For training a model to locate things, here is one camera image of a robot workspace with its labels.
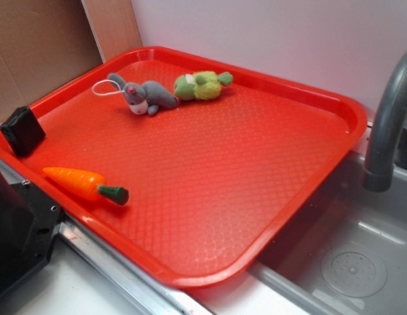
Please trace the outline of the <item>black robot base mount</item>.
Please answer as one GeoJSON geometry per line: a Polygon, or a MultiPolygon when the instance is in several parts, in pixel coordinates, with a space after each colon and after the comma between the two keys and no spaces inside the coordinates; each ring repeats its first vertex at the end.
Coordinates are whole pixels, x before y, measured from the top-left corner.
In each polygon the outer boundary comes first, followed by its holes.
{"type": "Polygon", "coordinates": [[[0,300],[49,263],[62,216],[39,187],[0,172],[0,300]]]}

